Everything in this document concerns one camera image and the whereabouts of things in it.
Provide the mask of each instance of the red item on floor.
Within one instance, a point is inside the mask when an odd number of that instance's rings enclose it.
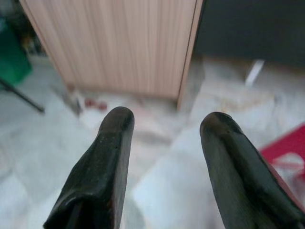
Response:
[[[289,153],[298,154],[305,162],[305,125],[298,127],[292,132],[279,138],[270,145],[260,150],[265,160],[271,165],[277,165],[281,168],[298,168],[300,165],[294,162],[281,163],[278,158]],[[303,170],[299,177],[305,180],[305,171]]]
[[[107,110],[107,104],[105,102],[97,102],[93,99],[85,99],[85,106],[88,107],[93,107],[97,108],[100,111]]]

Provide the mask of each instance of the wooden door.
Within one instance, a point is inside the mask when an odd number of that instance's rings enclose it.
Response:
[[[178,98],[196,0],[21,0],[69,86]]]

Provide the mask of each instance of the metal stand leg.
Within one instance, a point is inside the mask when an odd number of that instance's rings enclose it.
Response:
[[[42,106],[40,106],[39,104],[37,104],[34,101],[32,101],[30,98],[28,98],[23,93],[19,92],[16,88],[14,88],[13,86],[9,85],[4,80],[0,79],[0,84],[2,84],[7,91],[13,92],[15,95],[17,95],[22,100],[26,101],[29,105],[31,105],[34,109],[36,109],[40,113],[44,113],[44,108]]]
[[[256,60],[254,61],[252,67],[251,67],[251,70],[246,78],[246,81],[245,81],[245,84],[246,86],[252,86],[255,79],[257,78],[259,72],[261,71],[261,69],[263,68],[263,65],[264,65],[264,62],[263,60]]]

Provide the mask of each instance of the green bin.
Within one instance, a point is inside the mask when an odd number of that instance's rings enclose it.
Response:
[[[31,65],[17,38],[0,19],[0,78],[10,84],[23,80],[31,71]]]

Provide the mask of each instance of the marble floor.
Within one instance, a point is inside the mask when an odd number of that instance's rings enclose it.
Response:
[[[59,93],[56,71],[34,66],[18,88],[43,104],[45,115],[0,92],[0,228],[42,228],[72,166],[116,106],[135,116],[121,228],[224,228],[201,149],[202,119],[228,113],[258,149],[305,120],[305,70],[267,63],[245,87],[250,64],[193,59],[178,112],[171,101],[93,93],[107,111],[79,116]]]

